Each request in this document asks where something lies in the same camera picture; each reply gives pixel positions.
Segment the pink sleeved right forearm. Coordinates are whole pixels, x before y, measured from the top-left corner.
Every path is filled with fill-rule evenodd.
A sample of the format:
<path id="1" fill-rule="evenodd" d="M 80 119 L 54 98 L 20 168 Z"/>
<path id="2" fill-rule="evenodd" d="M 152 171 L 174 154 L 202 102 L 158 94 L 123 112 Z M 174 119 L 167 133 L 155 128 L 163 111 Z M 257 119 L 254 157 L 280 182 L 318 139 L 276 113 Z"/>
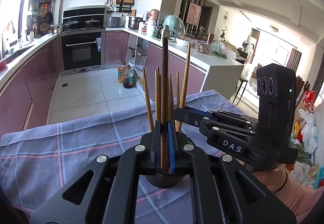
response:
<path id="1" fill-rule="evenodd" d="M 296 223 L 323 223 L 323 187 L 303 187 L 287 175 L 275 196 L 295 215 Z"/>

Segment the person's right hand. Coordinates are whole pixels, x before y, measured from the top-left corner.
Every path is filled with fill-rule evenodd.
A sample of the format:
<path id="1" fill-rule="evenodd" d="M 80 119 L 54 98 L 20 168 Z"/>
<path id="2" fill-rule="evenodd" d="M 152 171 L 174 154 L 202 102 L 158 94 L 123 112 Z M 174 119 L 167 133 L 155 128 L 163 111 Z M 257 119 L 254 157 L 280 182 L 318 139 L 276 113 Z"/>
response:
<path id="1" fill-rule="evenodd" d="M 252 173 L 269 191 L 277 193 L 287 181 L 287 171 L 284 164 L 276 164 L 274 169 Z"/>

